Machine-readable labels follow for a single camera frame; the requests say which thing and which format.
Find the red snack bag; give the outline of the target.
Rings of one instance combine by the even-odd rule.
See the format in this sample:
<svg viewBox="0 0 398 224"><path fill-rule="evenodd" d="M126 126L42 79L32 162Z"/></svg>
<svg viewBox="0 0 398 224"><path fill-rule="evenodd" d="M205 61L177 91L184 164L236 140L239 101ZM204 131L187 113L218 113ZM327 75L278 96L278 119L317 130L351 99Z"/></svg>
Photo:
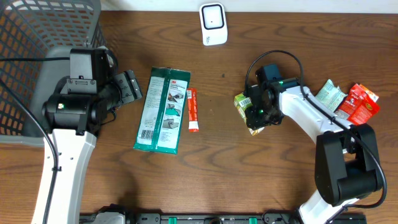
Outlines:
<svg viewBox="0 0 398 224"><path fill-rule="evenodd" d="M335 114L354 125L367 123L380 110L378 99L379 97L364 85L355 84Z"/></svg>

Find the red chocolate bar wrapper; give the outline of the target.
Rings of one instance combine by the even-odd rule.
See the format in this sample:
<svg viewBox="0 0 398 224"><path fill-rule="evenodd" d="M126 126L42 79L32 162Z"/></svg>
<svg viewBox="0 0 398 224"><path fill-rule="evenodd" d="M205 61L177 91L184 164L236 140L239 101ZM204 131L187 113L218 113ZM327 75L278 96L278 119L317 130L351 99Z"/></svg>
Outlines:
<svg viewBox="0 0 398 224"><path fill-rule="evenodd" d="M188 100L188 130L191 133L199 132L198 126L198 104L197 104L197 90L194 88L187 89Z"/></svg>

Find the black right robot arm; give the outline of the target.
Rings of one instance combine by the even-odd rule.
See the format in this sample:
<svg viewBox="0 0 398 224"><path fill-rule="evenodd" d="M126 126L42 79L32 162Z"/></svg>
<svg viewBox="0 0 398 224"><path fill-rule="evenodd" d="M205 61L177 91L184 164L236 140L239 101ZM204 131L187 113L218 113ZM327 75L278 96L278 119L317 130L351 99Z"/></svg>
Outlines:
<svg viewBox="0 0 398 224"><path fill-rule="evenodd" d="M340 119L322 105L298 78L284 79L277 65L256 72L257 84L247 86L246 125L258 130L294 120L316 145L315 193L296 214L272 215L284 223L333 223L358 200L386 191L376 135L367 124Z"/></svg>

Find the green tea drink carton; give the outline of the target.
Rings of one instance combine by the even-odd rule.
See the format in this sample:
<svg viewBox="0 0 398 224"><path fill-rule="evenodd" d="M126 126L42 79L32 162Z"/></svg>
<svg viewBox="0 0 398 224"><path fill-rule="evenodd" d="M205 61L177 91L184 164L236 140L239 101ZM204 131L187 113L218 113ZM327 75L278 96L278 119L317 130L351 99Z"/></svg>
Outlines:
<svg viewBox="0 0 398 224"><path fill-rule="evenodd" d="M247 117L245 115L245 110L248 107L252 106L251 99L244 96L243 93L240 93L234 97L234 105L235 105L236 109L238 110L240 116L246 123ZM248 128L248 130L252 136L255 136L255 135L259 134L260 132L262 132L264 130L264 127L257 128L257 129Z"/></svg>

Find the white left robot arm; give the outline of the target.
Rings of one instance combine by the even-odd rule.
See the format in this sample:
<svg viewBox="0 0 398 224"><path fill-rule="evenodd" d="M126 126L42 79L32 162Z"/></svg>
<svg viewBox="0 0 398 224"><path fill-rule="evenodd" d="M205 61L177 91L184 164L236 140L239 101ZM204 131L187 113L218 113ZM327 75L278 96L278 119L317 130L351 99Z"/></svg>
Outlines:
<svg viewBox="0 0 398 224"><path fill-rule="evenodd" d="M109 114L142 98L132 70L118 72L113 52L72 48L63 75L43 97L44 165L32 223L78 223L85 175Z"/></svg>

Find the green white 3M package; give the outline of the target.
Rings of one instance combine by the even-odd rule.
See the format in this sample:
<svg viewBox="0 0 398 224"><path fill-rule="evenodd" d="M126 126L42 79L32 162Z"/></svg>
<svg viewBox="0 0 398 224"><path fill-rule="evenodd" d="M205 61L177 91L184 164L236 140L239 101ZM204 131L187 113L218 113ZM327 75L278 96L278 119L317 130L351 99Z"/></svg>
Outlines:
<svg viewBox="0 0 398 224"><path fill-rule="evenodd" d="M190 77L188 71L152 68L134 149L178 153Z"/></svg>

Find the mint wet wipes pack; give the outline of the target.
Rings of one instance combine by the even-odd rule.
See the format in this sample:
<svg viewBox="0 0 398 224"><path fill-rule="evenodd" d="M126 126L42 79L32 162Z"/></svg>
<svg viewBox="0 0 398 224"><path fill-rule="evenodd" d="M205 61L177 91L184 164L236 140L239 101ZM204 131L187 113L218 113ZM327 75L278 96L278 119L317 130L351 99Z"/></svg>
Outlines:
<svg viewBox="0 0 398 224"><path fill-rule="evenodd" d="M343 93L338 86L328 79L315 98L332 112L335 112L347 94Z"/></svg>

